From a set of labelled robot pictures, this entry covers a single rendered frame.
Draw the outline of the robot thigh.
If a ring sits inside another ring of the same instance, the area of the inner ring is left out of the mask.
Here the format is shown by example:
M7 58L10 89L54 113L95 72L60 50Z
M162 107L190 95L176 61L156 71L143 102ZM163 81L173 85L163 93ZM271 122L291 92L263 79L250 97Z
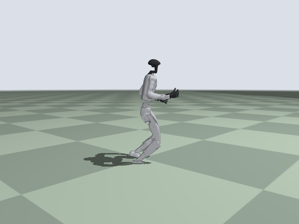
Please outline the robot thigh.
M160 146L161 134L160 134L160 129L159 129L158 123L156 122L155 118L152 116L152 114L150 112L147 113L145 111L142 113L142 119L145 123L151 121L151 122L149 122L148 125L149 125L149 128L150 128L152 134L155 136L155 138L152 140L152 142L154 140L157 140L159 142L159 146Z
M155 118L156 122L158 123L158 120L157 120L156 116L154 115L154 113L152 112L152 110L151 110L151 114L152 114L152 116ZM149 122L151 122L151 121L149 121ZM159 126L159 123L158 123L158 126ZM160 127L159 127L159 128L160 128ZM155 136L152 135L152 136L151 136L151 139L153 140L154 138L155 138Z

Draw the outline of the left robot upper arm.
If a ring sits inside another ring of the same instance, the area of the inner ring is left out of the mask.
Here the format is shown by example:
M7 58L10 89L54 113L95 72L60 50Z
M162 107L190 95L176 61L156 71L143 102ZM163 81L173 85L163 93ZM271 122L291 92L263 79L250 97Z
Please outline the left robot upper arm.
M139 90L139 95L142 96L142 87L143 85L141 86L140 90Z

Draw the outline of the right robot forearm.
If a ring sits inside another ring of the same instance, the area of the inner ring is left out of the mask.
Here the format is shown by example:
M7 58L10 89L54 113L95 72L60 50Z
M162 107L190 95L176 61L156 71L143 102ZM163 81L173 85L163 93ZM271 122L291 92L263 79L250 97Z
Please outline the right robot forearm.
M165 99L169 99L170 95L165 95L165 94L157 94L157 93L149 93L149 97L153 98L155 100L159 99L159 100L165 100Z

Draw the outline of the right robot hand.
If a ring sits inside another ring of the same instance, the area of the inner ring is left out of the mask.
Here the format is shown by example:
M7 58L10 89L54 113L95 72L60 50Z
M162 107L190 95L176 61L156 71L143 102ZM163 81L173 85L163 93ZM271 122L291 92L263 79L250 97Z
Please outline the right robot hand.
M176 88L175 88L175 89L176 89ZM174 89L173 92L171 92L171 93L167 93L166 95L170 95L170 98L177 98L178 95L179 95L179 91L178 91L178 89L177 89L177 91L175 91L175 89Z

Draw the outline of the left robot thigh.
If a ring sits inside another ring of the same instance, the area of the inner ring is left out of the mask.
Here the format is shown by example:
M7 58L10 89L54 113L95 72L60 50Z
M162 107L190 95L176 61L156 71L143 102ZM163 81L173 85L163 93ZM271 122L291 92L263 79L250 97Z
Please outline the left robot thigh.
M152 112L152 110L151 110L151 114L152 114L152 116L155 118L156 122L158 123L158 120L157 120L156 116L154 115L154 113ZM151 122L151 121L149 121L149 122ZM158 126L159 126L159 123L158 123ZM159 128L160 128L160 127L159 127ZM155 136L152 135L152 136L151 136L151 139L153 140L154 138L155 138Z

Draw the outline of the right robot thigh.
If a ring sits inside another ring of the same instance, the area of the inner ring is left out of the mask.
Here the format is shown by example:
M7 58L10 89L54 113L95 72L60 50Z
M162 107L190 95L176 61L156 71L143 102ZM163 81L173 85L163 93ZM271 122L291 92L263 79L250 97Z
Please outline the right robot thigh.
M142 113L142 119L145 123L151 121L151 122L149 122L148 125L149 125L149 128L150 128L152 134L155 136L155 138L152 140L152 142L154 140L157 140L159 142L159 146L160 146L161 134L160 134L160 129L159 129L158 123L156 122L155 118L152 116L152 114L150 112L147 113L145 111Z

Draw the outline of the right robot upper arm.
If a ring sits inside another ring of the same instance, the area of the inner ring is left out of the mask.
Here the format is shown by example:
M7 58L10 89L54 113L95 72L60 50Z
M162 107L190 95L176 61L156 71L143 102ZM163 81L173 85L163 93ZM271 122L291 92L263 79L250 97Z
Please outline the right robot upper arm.
M147 98L149 98L149 99L152 99L149 97L149 93L152 92L152 90L154 89L156 80L157 80L157 77L155 77L155 76L149 77L149 85L148 85L148 89L147 89Z

